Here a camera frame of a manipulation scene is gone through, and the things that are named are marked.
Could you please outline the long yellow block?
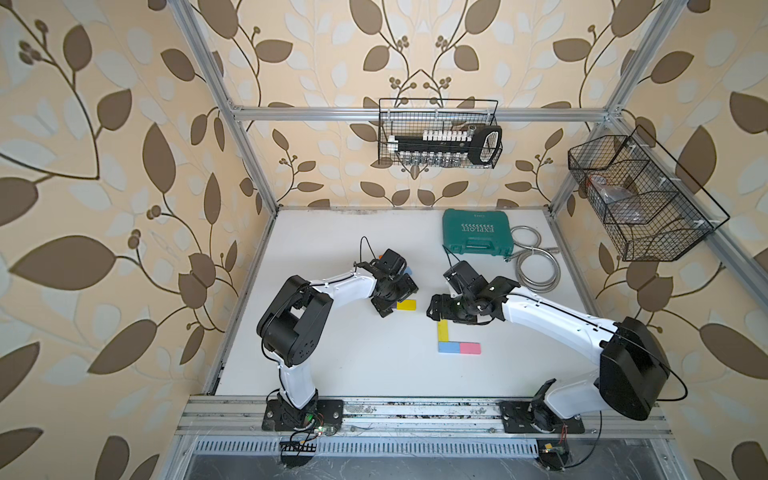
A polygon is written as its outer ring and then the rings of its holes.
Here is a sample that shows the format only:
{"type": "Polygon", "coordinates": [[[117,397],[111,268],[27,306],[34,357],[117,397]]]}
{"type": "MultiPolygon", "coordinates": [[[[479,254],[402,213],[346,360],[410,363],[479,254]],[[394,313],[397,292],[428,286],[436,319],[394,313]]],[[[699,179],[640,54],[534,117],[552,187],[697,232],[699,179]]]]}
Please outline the long yellow block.
{"type": "Polygon", "coordinates": [[[440,320],[437,324],[437,331],[438,331],[438,341],[439,342],[449,342],[450,341],[450,335],[449,335],[449,326],[448,322],[445,320],[440,320]]]}

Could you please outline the large yellow block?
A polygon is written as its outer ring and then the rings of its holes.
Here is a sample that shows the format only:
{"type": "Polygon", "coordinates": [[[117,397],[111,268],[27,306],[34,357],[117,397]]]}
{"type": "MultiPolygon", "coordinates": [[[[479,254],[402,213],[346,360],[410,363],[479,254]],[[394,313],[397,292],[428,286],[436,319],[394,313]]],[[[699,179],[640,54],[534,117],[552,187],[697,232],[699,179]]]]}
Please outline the large yellow block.
{"type": "Polygon", "coordinates": [[[415,311],[417,309],[417,302],[414,299],[403,300],[397,303],[397,309],[401,311],[415,311]]]}

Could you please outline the pink block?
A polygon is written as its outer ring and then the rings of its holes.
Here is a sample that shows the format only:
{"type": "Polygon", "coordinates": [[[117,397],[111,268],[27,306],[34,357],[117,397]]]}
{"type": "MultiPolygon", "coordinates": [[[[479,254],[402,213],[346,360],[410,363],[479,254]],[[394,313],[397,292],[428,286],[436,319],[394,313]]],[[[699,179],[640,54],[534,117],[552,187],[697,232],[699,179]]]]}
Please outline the pink block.
{"type": "Polygon", "coordinates": [[[476,342],[460,342],[459,352],[462,355],[481,355],[482,347],[480,343],[476,342]]]}

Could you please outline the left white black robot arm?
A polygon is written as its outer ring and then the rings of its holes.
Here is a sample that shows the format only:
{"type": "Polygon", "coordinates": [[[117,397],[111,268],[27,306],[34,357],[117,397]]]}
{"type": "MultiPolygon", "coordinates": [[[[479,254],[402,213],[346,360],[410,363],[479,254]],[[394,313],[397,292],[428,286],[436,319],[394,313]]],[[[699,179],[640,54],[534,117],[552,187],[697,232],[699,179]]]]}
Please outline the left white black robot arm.
{"type": "Polygon", "coordinates": [[[257,325],[262,354],[278,368],[273,429],[302,431],[317,424],[319,394],[306,362],[334,308],[369,300],[385,318],[417,292],[406,259],[392,249],[370,261],[356,262],[350,272],[330,279],[288,278],[257,325]]]}

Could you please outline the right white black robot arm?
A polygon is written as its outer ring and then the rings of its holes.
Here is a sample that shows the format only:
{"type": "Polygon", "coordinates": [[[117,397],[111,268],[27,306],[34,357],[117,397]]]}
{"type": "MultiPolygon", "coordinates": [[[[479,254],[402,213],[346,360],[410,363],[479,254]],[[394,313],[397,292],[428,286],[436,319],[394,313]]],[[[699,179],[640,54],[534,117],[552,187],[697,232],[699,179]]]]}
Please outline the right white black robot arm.
{"type": "Polygon", "coordinates": [[[671,368],[645,324],[632,317],[614,322],[578,312],[507,277],[488,281],[466,261],[452,266],[444,277],[454,292],[432,296],[430,319],[471,326],[492,320],[521,325],[593,364],[588,373],[550,379],[538,389],[523,415],[534,429],[550,432],[572,418],[604,410],[635,421],[650,416],[671,368]]]}

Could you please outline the green plastic tool case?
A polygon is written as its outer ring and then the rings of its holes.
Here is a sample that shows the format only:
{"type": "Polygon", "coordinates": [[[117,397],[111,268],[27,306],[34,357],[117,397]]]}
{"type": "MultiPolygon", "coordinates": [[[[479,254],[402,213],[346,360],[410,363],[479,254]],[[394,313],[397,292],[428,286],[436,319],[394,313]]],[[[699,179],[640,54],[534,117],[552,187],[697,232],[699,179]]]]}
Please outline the green plastic tool case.
{"type": "Polygon", "coordinates": [[[443,245],[452,253],[509,257],[514,241],[508,216],[500,211],[448,209],[442,217],[443,245]]]}

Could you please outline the black white tool in basket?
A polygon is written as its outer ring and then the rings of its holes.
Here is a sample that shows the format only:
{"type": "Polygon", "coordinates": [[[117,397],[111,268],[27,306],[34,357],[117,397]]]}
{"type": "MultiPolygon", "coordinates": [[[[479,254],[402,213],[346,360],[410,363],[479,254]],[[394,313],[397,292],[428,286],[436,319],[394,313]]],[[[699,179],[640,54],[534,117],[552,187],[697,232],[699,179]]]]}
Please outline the black white tool in basket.
{"type": "Polygon", "coordinates": [[[466,130],[425,130],[418,135],[390,135],[384,152],[406,166],[493,168],[503,151],[498,125],[469,125],[466,130]]]}

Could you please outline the plastic bag in basket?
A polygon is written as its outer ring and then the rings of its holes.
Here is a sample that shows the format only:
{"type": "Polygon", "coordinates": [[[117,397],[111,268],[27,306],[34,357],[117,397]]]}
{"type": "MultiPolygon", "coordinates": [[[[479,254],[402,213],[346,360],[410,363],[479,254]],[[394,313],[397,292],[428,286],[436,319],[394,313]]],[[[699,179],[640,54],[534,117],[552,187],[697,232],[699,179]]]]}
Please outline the plastic bag in basket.
{"type": "Polygon", "coordinates": [[[610,223],[642,224],[645,216],[638,193],[610,185],[602,175],[590,175],[589,184],[600,199],[599,212],[610,223]]]}

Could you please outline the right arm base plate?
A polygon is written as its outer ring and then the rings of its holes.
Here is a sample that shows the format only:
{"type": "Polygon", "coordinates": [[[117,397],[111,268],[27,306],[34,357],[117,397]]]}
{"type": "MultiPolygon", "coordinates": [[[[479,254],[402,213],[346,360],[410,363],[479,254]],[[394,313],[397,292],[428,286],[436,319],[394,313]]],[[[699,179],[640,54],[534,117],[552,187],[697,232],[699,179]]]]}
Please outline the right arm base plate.
{"type": "Polygon", "coordinates": [[[583,422],[561,419],[546,405],[530,401],[504,400],[497,403],[503,430],[508,434],[584,434],[583,422]]]}

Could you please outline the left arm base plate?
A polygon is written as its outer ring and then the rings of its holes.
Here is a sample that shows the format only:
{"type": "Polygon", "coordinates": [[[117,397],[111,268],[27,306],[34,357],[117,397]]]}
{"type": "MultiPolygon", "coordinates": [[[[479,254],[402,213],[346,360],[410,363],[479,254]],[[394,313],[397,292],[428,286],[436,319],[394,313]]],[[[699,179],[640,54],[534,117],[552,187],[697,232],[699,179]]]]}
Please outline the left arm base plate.
{"type": "Polygon", "coordinates": [[[314,399],[302,409],[277,396],[267,402],[261,429],[267,432],[317,431],[335,435],[342,426],[344,402],[340,399],[314,399]]]}

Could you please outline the aluminium frame rail front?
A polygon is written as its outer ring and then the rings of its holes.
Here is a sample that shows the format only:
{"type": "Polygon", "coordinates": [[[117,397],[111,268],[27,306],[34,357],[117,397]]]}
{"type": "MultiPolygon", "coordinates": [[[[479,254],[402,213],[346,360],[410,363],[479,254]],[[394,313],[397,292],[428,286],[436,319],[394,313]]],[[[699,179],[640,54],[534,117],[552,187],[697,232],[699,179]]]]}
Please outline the aluminium frame rail front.
{"type": "MultiPolygon", "coordinates": [[[[672,440],[666,416],[655,407],[645,421],[627,419],[616,412],[587,413],[579,427],[538,431],[500,408],[496,398],[346,397],[341,410],[313,418],[325,437],[461,437],[547,438],[567,440],[672,440]]],[[[277,412],[263,396],[192,396],[175,433],[199,436],[288,436],[288,431],[265,430],[277,423],[277,412]]]]}

